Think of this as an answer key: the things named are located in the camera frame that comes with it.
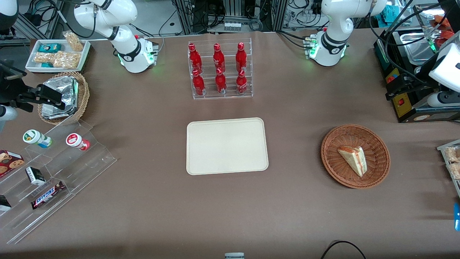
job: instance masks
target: round wicker basket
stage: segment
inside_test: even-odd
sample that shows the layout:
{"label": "round wicker basket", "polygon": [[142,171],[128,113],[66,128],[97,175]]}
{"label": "round wicker basket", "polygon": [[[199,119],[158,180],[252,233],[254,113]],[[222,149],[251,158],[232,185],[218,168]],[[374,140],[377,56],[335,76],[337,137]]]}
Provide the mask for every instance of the round wicker basket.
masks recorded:
{"label": "round wicker basket", "polygon": [[[59,73],[53,76],[53,78],[64,77],[64,76],[75,77],[75,79],[78,81],[78,110],[74,115],[71,116],[71,118],[69,119],[70,121],[68,121],[72,123],[72,122],[78,121],[81,118],[81,116],[83,116],[83,113],[86,110],[86,106],[88,104],[88,99],[89,99],[89,88],[88,88],[88,83],[86,83],[85,78],[78,72],[63,72],[63,73]],[[45,119],[41,115],[41,109],[42,109],[42,105],[39,104],[38,109],[37,109],[38,116],[40,116],[40,118],[44,122],[48,122],[53,125],[58,125],[63,120],[67,119],[67,118],[59,118],[59,119],[52,119],[52,120]]]}
{"label": "round wicker basket", "polygon": [[[360,146],[364,151],[367,172],[359,177],[337,149]],[[370,129],[345,124],[332,129],[321,145],[321,159],[329,174],[339,183],[356,189],[371,188],[381,183],[390,170],[390,154],[382,139]]]}

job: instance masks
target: red and white cup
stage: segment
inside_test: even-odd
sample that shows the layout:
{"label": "red and white cup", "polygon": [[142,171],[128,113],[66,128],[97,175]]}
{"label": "red and white cup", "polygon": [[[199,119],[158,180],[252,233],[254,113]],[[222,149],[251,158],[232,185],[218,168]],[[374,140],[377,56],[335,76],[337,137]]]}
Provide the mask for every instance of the red and white cup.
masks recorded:
{"label": "red and white cup", "polygon": [[68,135],[65,139],[65,142],[67,143],[67,145],[79,148],[81,151],[85,151],[91,146],[91,143],[88,140],[82,138],[77,133],[72,133]]}

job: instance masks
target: green and white cup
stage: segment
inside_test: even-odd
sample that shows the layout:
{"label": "green and white cup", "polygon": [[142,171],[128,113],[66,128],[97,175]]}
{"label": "green and white cup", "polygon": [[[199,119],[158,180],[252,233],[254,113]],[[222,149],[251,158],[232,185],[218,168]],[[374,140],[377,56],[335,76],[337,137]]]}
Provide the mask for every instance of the green and white cup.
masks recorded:
{"label": "green and white cup", "polygon": [[29,129],[24,133],[23,140],[25,143],[37,145],[42,148],[47,148],[51,146],[53,140],[50,137],[47,137],[41,134],[38,130]]}

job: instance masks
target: brown tablecloth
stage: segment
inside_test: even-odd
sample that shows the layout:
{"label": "brown tablecloth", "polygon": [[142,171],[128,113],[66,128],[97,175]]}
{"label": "brown tablecloth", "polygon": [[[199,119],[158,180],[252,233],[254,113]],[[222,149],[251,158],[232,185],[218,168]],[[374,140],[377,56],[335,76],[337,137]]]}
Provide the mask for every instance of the brown tablecloth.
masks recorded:
{"label": "brown tablecloth", "polygon": [[[246,36],[254,97],[193,100],[187,42]],[[119,160],[19,244],[2,242],[0,258],[319,258],[337,239],[368,258],[458,258],[458,198],[436,147],[460,138],[460,128],[397,123],[374,41],[358,29],[339,64],[321,67],[276,33],[167,38],[159,64],[140,74],[120,65],[108,41],[92,42],[83,119]],[[24,81],[50,77],[30,73]],[[188,123],[249,117],[265,123],[266,171],[187,174]],[[390,174],[372,189],[341,186],[322,165],[323,137],[347,123],[372,129],[390,150]],[[21,150],[24,131],[51,127],[36,111],[19,111],[1,147]],[[347,244],[329,253],[360,256]]]}

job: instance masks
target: red soda bottle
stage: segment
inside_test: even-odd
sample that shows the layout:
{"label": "red soda bottle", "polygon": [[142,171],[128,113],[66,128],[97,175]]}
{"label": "red soda bottle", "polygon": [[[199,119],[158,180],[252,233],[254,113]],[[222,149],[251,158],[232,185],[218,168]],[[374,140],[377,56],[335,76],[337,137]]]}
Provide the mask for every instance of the red soda bottle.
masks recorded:
{"label": "red soda bottle", "polygon": [[217,91],[219,94],[225,94],[227,92],[227,80],[225,79],[222,69],[218,68],[216,74]]}
{"label": "red soda bottle", "polygon": [[204,87],[204,80],[200,76],[200,73],[198,72],[197,69],[194,69],[193,72],[193,86],[195,87],[195,92],[197,95],[205,95],[206,94],[206,89]]}
{"label": "red soda bottle", "polygon": [[214,65],[216,66],[216,69],[221,68],[222,72],[225,73],[225,59],[224,59],[224,54],[220,50],[220,45],[219,43],[214,44]]}
{"label": "red soda bottle", "polygon": [[198,70],[198,73],[203,73],[203,63],[201,61],[201,56],[196,51],[195,44],[190,43],[189,44],[189,50],[190,50],[190,61],[192,62],[192,67],[193,69]]}
{"label": "red soda bottle", "polygon": [[244,70],[241,70],[236,79],[236,93],[241,95],[245,94],[247,89],[247,79],[244,74]]}
{"label": "red soda bottle", "polygon": [[238,51],[236,52],[236,71],[246,71],[246,52],[244,51],[244,43],[238,43]]}

